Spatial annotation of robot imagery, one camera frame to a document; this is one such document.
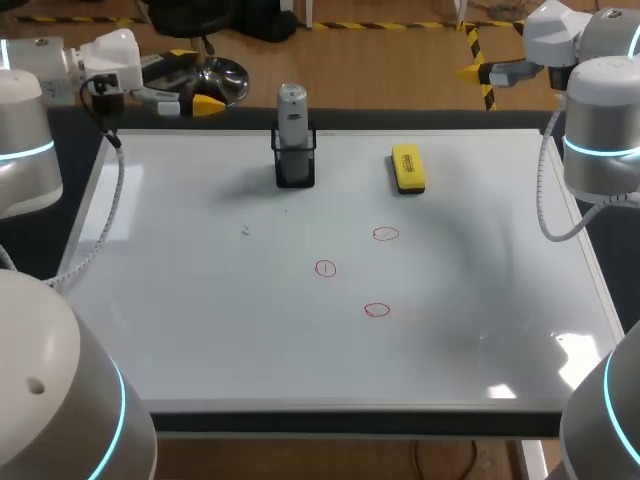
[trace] marker holder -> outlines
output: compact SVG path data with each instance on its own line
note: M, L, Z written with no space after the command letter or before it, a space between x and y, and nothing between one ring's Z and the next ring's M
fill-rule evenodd
M311 188L316 183L315 174L315 149L316 149L316 129L313 122L309 122L307 148L285 148L280 143L280 131L278 124L271 127L271 150L275 159L276 185L280 188ZM308 162L306 174L300 175L298 162Z

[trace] glowing blue ring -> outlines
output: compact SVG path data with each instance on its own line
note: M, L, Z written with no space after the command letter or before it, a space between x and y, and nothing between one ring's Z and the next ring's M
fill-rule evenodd
M111 362L113 363L113 366L116 367L118 380L120 380L120 396L122 398L121 404L120 404L120 418L118 419L118 426L116 427L116 433L113 434L113 439L111 440L111 445L109 445L109 448L107 449L107 453L104 454L104 457L102 457L102 461L98 464L98 466L93 471L93 473L88 478L88 480L95 480L102 473L102 470L104 470L104 467L107 465L107 462L111 458L111 455L113 455L113 451L116 449L118 440L120 440L120 434L122 433L122 426L124 425L124 410L125 410L125 405L127 404L127 397L124 389L124 380L122 379L122 374L120 373L120 370L118 370L118 366L113 361L113 359L111 360Z
M567 137L564 137L563 140L565 145L571 150L575 150L578 153L584 153L585 155L592 155L594 157L623 157L625 155L636 155L640 153L640 147L630 148L629 150L590 150L588 148L578 147L577 145L574 145L569 140L567 140Z
M7 51L7 41L3 38L0 40L0 53L2 53L2 68L11 70L9 65L9 52Z
M633 52L636 51L636 45L638 44L638 37L640 37L640 25L636 28L636 33L633 34L631 39L631 45L629 45L629 58L633 58Z
M38 148L32 148L31 150L25 150L24 152L0 154L0 164L2 164L3 162L8 162L9 160L17 160L18 158L37 155L38 153L46 152L51 148L53 148L53 140L51 140L46 145L43 145Z
M618 434L618 438L622 442L622 445L627 449L627 452L629 453L629 455L631 455L631 458L633 458L636 463L640 465L640 455L638 455L638 452L636 452L635 448L633 448L633 445L631 445L631 442L622 431L620 422L618 422L616 414L613 411L613 405L611 404L611 397L609 396L609 365L611 364L612 358L613 352L611 352L611 354L609 355L609 358L607 359L607 366L604 369L604 403L607 406L607 412L609 413L609 419L611 420L613 429Z

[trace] small hole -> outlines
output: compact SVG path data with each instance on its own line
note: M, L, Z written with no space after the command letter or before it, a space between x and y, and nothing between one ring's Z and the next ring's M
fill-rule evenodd
M27 387L34 395L42 395L44 393L44 383L34 377L27 378Z

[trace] wooden floor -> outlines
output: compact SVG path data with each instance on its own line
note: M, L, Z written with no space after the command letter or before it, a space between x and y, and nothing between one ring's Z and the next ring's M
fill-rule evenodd
M601 5L608 1L601 0ZM619 0L632 6L637 0ZM315 0L314 20L416 22L451 20L452 0ZM594 0L566 0L593 9ZM138 16L129 0L80 3L33 0L21 15ZM486 19L471 9L469 20ZM113 29L109 25L21 25L21 36L60 35L79 46ZM188 44L134 25L143 54ZM273 107L282 83L303 84L312 107L366 109L483 109L478 86L455 71L473 63L466 36L452 29L344 31L299 30L282 44L269 44L224 31L211 37L217 53L240 62L251 75L245 106ZM512 28L482 28L487 61L523 57ZM545 109L555 106L546 74L509 90L497 90L497 107ZM479 442L479 458L468 479L517 478L505 442ZM552 464L558 460L557 447ZM424 478L457 479L470 457L467 441L420 442ZM199 479L410 479L418 478L409 441L356 440L162 440L158 478Z

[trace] chair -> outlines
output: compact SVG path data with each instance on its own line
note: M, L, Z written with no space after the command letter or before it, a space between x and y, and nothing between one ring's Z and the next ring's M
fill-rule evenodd
M5 32L6 37L15 38L18 36L18 27L10 13L11 10L28 2L29 0L0 0L0 29Z
M160 35L188 38L197 53L193 73L195 93L215 98L227 106L242 100L249 92L249 74L237 62L216 57L207 39L233 20L234 0L137 0L148 5L146 15Z

